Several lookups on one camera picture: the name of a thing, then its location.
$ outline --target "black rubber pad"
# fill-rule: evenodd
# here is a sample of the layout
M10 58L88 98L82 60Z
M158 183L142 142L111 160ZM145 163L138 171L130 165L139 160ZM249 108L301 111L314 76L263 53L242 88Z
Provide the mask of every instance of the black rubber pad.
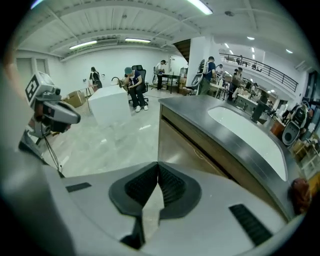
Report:
M84 183L80 183L80 184L76 184L76 185L66 186L65 188L69 193L71 193L71 192L83 190L83 189L86 189L89 187L91 187L91 185L88 182L84 182Z
M229 207L249 238L258 246L272 237L271 232L243 204Z

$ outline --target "white sink basin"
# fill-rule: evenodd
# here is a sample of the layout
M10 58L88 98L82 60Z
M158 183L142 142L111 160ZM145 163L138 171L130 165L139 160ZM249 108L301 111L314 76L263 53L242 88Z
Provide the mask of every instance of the white sink basin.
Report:
M259 127L225 107L210 109L208 114L251 146L268 162L283 181L287 180L285 163L279 147Z

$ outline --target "tiled floor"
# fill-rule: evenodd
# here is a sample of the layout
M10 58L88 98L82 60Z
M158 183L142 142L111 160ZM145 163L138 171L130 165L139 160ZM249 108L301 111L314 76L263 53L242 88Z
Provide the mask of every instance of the tiled floor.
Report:
M66 177L83 176L157 161L158 99L181 95L150 89L145 96L149 98L148 111L142 109L136 113L131 107L132 118L128 122L115 123L107 128L97 125L86 103L78 107L80 123L72 125L68 132L49 139L63 174ZM48 151L43 157L54 166Z

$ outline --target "gray countertop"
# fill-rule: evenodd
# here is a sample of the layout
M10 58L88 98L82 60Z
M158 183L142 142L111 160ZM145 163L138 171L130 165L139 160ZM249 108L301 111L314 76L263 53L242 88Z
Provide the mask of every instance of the gray countertop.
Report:
M272 133L264 130L282 152L283 162L287 171L287 181L283 181L268 162L244 140L215 121L208 114L208 111L215 107L226 107L249 119L241 110L225 101L208 95L164 98L160 99L159 102L193 124L233 155L268 191L288 220L295 216L288 191L293 180L299 177L299 167L288 149Z

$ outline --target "staircase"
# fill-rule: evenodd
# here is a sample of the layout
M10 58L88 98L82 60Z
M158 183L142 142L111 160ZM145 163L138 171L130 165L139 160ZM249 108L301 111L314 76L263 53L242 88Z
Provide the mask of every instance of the staircase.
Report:
M191 43L191 39L184 40L181 42L176 42L173 44L179 50L179 52L182 54L182 56L185 58L188 64L189 64L189 55L190 55L190 43Z

